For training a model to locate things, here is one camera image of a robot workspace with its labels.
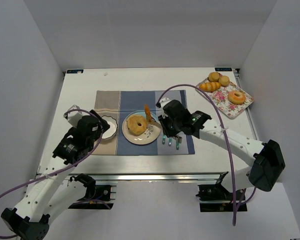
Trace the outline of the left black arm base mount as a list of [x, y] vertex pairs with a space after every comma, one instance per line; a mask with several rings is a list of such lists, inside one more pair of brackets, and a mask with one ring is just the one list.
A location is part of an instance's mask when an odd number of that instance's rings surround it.
[[117, 186], [96, 181], [91, 176], [79, 174], [71, 176], [67, 186], [77, 181], [85, 187], [85, 195], [70, 205], [69, 209], [76, 210], [111, 210], [116, 199]]

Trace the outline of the plain bagel bread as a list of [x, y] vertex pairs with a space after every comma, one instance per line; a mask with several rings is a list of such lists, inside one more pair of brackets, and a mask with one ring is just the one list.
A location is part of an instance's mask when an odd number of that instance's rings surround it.
[[126, 123], [129, 132], [135, 136], [143, 134], [148, 126], [146, 118], [139, 114], [129, 116]]

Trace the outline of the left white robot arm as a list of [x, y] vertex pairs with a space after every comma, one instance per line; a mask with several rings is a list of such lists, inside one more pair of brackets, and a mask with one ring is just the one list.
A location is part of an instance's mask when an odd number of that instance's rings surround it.
[[57, 190], [74, 168], [96, 149], [110, 125], [94, 110], [73, 108], [64, 117], [71, 128], [52, 152], [47, 169], [19, 203], [1, 214], [8, 228], [22, 240], [42, 240], [63, 211], [96, 193], [96, 181], [84, 173], [75, 176], [60, 193]]

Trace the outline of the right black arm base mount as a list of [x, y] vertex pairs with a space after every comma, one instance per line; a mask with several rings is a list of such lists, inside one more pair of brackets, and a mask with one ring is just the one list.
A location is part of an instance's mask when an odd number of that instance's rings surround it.
[[198, 193], [201, 213], [230, 213], [234, 210], [233, 193], [227, 191], [221, 182], [228, 172], [203, 174], [198, 180]]

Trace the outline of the metal tongs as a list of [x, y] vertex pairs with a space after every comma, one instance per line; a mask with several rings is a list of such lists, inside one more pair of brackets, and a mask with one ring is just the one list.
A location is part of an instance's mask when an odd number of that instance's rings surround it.
[[149, 116], [146, 116], [145, 118], [148, 124], [161, 128], [164, 135], [175, 139], [175, 141], [179, 144], [182, 143], [182, 137], [179, 136], [179, 131], [177, 131], [177, 129], [173, 126], [173, 122], [170, 118], [163, 117], [162, 115], [157, 117], [158, 120], [155, 120], [153, 117]]

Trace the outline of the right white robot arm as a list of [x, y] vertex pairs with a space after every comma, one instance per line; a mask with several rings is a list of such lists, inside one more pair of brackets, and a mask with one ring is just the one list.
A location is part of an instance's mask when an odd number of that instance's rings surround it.
[[230, 150], [231, 156], [237, 156], [247, 164], [245, 168], [219, 177], [216, 186], [222, 191], [232, 193], [233, 189], [250, 187], [264, 192], [272, 190], [286, 166], [276, 141], [261, 142], [222, 128], [210, 115], [199, 110], [190, 113], [175, 99], [164, 98], [156, 106], [162, 110], [158, 120], [167, 137], [176, 138], [179, 133], [196, 137]]

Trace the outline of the brown fried bread piece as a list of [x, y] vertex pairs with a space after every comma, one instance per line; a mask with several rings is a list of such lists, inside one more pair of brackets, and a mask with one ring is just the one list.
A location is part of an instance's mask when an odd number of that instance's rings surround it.
[[147, 104], [144, 105], [144, 112], [145, 112], [146, 121], [148, 123], [152, 123], [151, 111]]

